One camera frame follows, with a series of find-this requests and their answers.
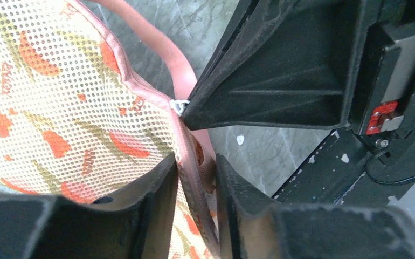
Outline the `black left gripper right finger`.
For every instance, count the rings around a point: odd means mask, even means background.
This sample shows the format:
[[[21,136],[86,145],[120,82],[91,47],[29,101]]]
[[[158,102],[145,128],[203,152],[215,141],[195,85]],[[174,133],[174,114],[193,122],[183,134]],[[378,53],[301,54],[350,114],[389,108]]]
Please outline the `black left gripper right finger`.
[[[285,204],[216,156],[220,258],[415,258],[415,222],[396,207]]]

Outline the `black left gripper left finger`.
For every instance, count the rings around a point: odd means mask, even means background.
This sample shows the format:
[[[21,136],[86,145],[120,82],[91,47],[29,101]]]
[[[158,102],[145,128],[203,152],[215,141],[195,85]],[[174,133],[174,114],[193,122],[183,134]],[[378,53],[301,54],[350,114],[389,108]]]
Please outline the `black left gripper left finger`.
[[[92,204],[0,194],[0,258],[167,258],[177,182],[169,154]]]

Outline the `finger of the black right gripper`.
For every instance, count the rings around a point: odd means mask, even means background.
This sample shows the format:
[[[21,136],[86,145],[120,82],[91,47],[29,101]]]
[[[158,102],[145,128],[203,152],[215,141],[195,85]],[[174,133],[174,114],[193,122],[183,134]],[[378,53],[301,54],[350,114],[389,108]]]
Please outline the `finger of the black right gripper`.
[[[347,123],[375,1],[239,1],[189,96],[191,130]]]

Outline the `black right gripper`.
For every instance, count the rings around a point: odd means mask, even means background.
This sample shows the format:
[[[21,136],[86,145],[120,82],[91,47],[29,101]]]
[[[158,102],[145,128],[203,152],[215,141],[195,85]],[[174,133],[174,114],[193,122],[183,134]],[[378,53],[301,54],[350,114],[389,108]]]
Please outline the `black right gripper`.
[[[394,165],[415,144],[415,1],[361,1],[353,132]]]

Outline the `floral mesh bra laundry bag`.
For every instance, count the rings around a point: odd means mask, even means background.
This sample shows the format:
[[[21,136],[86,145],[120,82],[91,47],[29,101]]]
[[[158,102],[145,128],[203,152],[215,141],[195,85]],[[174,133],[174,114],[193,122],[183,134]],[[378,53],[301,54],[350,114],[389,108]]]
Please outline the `floral mesh bra laundry bag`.
[[[125,1],[102,1],[169,68],[176,96],[131,67],[80,1],[0,1],[0,185],[91,203],[174,153],[170,258],[219,258],[215,160],[181,110],[197,79],[180,49]]]

